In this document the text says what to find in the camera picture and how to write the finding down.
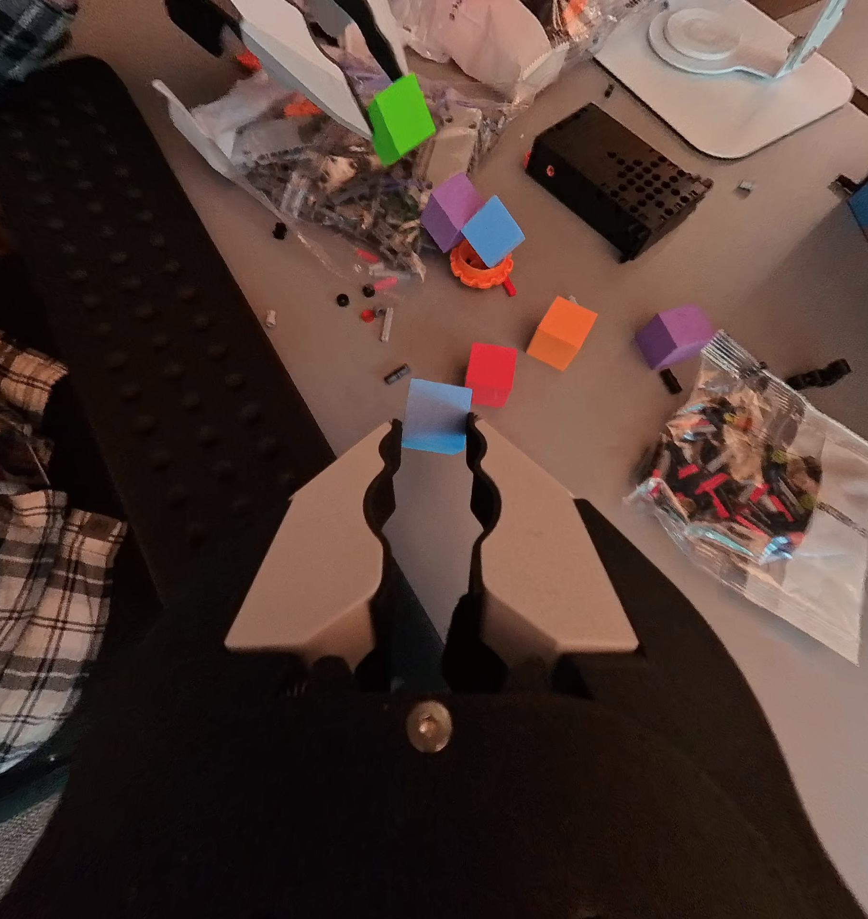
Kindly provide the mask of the green foam cube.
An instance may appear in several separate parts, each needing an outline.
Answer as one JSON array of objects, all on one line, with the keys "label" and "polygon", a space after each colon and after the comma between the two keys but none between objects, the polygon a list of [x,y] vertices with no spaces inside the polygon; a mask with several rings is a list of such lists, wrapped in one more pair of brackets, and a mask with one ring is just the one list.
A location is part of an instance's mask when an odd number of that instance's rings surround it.
[{"label": "green foam cube", "polygon": [[368,107],[371,140],[383,167],[391,167],[433,137],[437,128],[417,75],[395,80]]}]

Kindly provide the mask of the purple foam cube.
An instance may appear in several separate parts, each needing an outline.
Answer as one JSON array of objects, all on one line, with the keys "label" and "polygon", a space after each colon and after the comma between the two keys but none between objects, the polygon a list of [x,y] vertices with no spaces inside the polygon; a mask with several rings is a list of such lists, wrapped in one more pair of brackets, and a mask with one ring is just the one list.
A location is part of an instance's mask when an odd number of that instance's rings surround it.
[{"label": "purple foam cube", "polygon": [[687,304],[655,314],[634,342],[648,368],[660,372],[697,355],[715,334],[704,310]]},{"label": "purple foam cube", "polygon": [[463,239],[463,227],[486,205],[486,200],[465,173],[436,186],[420,222],[441,253],[448,254]]}]

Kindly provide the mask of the grey desk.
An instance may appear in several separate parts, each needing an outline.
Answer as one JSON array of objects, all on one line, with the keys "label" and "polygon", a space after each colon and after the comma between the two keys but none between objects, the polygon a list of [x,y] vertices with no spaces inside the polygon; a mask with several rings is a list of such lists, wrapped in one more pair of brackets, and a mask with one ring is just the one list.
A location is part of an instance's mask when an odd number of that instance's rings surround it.
[{"label": "grey desk", "polygon": [[[202,52],[160,2],[82,2],[78,53],[102,58],[130,89],[336,453],[383,421],[402,417],[407,364],[424,380],[460,383],[474,342],[523,350],[551,302],[573,296],[599,317],[567,370],[521,354],[509,401],[485,415],[506,438],[612,521],[704,614],[744,671],[785,752],[812,824],[868,913],[868,580],[859,665],[745,602],[702,571],[641,508],[628,504],[636,463],[678,401],[648,370],[634,331],[653,314],[703,308],[772,370],[786,376],[846,359],[853,372],[811,391],[812,403],[868,441],[868,246],[830,188],[868,172],[868,116],[846,106],[736,163],[695,155],[589,62],[538,97],[501,136],[475,184],[497,195],[526,239],[504,291],[467,291],[440,259],[427,277],[386,301],[396,316],[387,344],[363,310],[338,238],[309,234],[328,269],[296,238],[272,238],[271,215],[223,181],[174,130],[152,82],[187,106],[220,97],[233,63]],[[597,102],[713,189],[676,231],[628,264],[523,171],[532,138]],[[747,197],[738,183],[753,180]],[[347,308],[336,305],[346,293]]]}]

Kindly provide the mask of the white label wheels bag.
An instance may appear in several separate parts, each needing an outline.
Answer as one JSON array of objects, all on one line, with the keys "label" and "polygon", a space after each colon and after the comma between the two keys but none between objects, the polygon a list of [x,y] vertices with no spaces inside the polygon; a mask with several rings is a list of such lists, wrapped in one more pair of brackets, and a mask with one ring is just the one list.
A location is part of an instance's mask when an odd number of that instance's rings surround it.
[{"label": "white label wheels bag", "polygon": [[393,1],[406,43],[454,63],[508,99],[535,97],[575,63],[590,59],[614,29],[648,1]]}]

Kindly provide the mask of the orange foam cube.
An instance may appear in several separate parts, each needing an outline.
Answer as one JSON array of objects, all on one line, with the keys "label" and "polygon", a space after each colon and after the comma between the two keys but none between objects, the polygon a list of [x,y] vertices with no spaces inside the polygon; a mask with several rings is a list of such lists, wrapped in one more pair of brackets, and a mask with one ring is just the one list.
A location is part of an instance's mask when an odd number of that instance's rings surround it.
[{"label": "orange foam cube", "polygon": [[557,296],[543,315],[525,352],[564,371],[578,355],[599,315],[575,301]]}]

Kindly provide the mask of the white book stand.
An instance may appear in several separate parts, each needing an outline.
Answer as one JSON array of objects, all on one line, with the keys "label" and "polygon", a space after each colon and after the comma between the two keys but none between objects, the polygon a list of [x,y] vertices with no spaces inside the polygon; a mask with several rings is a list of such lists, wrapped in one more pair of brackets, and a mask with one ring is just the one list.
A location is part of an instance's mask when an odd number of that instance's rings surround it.
[{"label": "white book stand", "polygon": [[658,2],[596,59],[698,152],[742,159],[850,101],[852,82],[818,52],[845,8],[825,2],[796,35],[750,2]]}]

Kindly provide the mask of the black double connector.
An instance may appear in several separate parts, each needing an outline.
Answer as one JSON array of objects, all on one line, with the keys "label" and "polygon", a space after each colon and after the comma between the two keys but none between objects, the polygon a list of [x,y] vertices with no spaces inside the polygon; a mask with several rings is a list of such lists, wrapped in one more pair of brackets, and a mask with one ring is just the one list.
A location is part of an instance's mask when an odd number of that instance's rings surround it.
[{"label": "black double connector", "polygon": [[836,359],[822,368],[792,375],[785,379],[785,384],[796,392],[804,392],[809,389],[835,385],[850,373],[852,373],[852,368],[848,361]]}]

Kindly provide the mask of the clear bag of grey beams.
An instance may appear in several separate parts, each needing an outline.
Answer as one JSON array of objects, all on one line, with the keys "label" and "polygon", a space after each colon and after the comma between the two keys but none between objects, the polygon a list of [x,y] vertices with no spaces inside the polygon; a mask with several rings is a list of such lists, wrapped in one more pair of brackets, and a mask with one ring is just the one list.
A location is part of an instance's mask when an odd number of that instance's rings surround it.
[{"label": "clear bag of grey beams", "polygon": [[448,178],[471,174],[513,108],[472,83],[425,76],[418,82],[436,132],[391,166],[371,141],[262,72],[242,75],[220,98],[191,109],[162,81],[152,87],[211,168],[292,226],[324,264],[333,263],[306,236],[309,226],[369,253],[383,276],[424,280],[423,257],[436,248],[420,220],[428,199]]}]

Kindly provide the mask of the person's plaid clothing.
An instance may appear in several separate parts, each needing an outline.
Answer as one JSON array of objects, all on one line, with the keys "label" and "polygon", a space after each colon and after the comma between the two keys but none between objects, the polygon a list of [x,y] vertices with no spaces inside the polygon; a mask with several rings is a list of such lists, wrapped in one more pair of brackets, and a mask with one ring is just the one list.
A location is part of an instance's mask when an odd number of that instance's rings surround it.
[{"label": "person's plaid clothing", "polygon": [[0,330],[0,775],[77,706],[111,608],[125,522],[53,485],[45,408],[66,366]]}]

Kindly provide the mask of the orange plastic gear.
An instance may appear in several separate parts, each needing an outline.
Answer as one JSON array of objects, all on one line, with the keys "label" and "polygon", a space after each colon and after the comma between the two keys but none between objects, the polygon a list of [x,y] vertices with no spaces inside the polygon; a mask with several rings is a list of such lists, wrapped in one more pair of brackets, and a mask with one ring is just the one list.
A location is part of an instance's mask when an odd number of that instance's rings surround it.
[{"label": "orange plastic gear", "polygon": [[465,287],[477,291],[487,291],[502,287],[504,279],[509,278],[514,268],[511,255],[507,255],[494,267],[489,268],[475,252],[470,243],[463,239],[450,252],[450,266],[453,276]]}]

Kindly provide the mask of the silver plastic parts bag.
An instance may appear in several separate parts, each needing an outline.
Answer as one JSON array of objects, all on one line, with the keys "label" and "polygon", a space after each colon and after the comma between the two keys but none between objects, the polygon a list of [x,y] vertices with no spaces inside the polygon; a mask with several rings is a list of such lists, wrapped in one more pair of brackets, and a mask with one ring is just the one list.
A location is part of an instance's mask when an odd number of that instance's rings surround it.
[{"label": "silver plastic parts bag", "polygon": [[627,502],[694,564],[859,664],[866,440],[721,330],[639,470]]}]

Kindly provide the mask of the person's left forearm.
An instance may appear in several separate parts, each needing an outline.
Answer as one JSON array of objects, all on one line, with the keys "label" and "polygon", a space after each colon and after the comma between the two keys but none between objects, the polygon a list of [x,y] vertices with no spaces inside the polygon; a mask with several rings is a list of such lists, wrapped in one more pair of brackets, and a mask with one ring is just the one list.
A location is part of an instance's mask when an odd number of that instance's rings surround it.
[{"label": "person's left forearm", "polygon": [[63,51],[78,9],[76,1],[0,1],[0,92]]}]

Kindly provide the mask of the light blue foam cube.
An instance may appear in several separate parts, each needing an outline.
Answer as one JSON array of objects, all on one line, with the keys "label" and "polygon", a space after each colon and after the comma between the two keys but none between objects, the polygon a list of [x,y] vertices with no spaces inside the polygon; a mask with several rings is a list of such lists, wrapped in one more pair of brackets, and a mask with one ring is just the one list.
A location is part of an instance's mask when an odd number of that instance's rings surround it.
[{"label": "light blue foam cube", "polygon": [[520,225],[494,195],[463,225],[463,239],[484,265],[493,269],[525,241]]}]

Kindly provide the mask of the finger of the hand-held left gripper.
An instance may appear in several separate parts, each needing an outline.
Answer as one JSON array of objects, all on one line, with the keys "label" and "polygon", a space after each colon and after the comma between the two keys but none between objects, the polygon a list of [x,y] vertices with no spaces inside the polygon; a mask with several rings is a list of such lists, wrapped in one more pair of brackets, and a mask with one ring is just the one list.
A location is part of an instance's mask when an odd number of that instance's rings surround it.
[{"label": "finger of the hand-held left gripper", "polygon": [[313,20],[333,40],[341,39],[348,25],[355,25],[391,81],[406,75],[403,29],[386,1],[313,1]]},{"label": "finger of the hand-held left gripper", "polygon": [[294,89],[360,137],[371,126],[337,62],[317,43],[299,6],[287,1],[236,1],[238,28],[274,80]]}]

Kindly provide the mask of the red foam cube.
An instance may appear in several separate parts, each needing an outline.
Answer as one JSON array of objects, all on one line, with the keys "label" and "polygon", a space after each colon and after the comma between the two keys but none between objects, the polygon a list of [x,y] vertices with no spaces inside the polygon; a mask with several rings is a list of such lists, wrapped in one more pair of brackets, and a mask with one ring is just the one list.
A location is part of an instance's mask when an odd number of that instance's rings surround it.
[{"label": "red foam cube", "polygon": [[506,405],[513,389],[518,353],[513,347],[472,344],[464,380],[464,386],[472,391],[472,405]]}]

